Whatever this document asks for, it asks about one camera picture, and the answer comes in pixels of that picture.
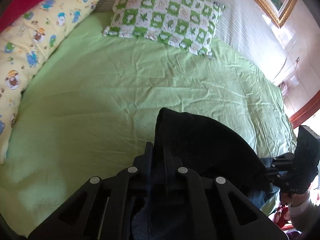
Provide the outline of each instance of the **wall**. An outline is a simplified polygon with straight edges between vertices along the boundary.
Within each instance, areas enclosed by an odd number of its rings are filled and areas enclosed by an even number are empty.
[[[303,1],[298,0],[284,26],[272,29],[287,53],[286,64],[274,84],[284,80],[288,85],[284,104],[290,117],[320,90],[320,28]]]

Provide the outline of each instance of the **yellow pillow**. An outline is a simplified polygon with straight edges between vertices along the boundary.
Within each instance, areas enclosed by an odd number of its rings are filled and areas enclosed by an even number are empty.
[[[0,164],[6,158],[21,92],[99,0],[44,0],[0,35]]]

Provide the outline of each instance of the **hand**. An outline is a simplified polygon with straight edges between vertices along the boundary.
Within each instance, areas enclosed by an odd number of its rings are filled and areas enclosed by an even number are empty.
[[[296,207],[305,202],[309,197],[309,190],[304,194],[291,194],[283,193],[280,191],[280,202],[282,205],[291,203],[292,207]]]

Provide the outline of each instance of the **checkered pillowcase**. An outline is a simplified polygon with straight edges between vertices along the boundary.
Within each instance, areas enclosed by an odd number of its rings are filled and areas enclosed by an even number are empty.
[[[146,38],[211,55],[211,40],[225,9],[210,0],[116,0],[109,36]]]

